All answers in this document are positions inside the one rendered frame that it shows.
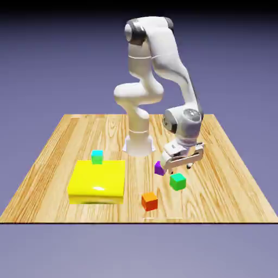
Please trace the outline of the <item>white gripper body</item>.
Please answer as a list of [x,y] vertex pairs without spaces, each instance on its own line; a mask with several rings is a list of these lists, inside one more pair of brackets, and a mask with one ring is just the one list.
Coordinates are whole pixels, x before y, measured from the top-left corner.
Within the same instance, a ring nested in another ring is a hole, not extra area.
[[204,154],[204,146],[195,146],[195,152],[191,156],[170,156],[167,152],[162,153],[162,157],[160,159],[160,165],[164,170],[168,170],[169,168],[176,168],[178,166],[186,165],[188,163],[195,163],[200,161],[203,158]]

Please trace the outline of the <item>small purple cube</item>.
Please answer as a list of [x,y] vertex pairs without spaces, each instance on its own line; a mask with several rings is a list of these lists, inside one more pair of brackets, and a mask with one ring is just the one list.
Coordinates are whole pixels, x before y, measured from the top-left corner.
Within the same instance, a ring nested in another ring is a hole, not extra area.
[[160,176],[164,176],[165,172],[166,171],[160,165],[160,161],[157,161],[154,166],[154,173]]

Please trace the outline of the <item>small green cube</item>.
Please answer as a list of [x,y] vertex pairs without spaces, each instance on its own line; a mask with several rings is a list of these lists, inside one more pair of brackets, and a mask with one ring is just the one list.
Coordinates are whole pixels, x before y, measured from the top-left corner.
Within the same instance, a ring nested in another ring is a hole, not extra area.
[[186,178],[181,173],[172,174],[169,184],[175,191],[182,190],[186,187]]

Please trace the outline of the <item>small orange cube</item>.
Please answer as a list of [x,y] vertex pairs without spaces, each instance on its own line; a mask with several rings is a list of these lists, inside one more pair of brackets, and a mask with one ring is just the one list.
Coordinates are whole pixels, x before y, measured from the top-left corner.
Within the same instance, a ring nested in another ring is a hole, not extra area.
[[158,208],[158,198],[154,192],[143,193],[141,203],[145,211],[152,211]]

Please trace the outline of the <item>small cyan cube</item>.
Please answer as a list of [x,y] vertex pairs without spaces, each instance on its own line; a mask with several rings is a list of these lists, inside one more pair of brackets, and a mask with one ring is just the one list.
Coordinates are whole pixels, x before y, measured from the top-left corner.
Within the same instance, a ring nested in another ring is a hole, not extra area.
[[103,163],[103,151],[92,150],[91,161],[94,165],[101,165]]

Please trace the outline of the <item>large yellow box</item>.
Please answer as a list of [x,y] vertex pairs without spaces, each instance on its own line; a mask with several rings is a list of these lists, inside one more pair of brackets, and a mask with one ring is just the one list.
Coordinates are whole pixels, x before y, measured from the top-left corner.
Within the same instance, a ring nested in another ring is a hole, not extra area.
[[79,160],[67,188],[69,203],[122,204],[124,185],[124,160],[107,160],[101,165]]

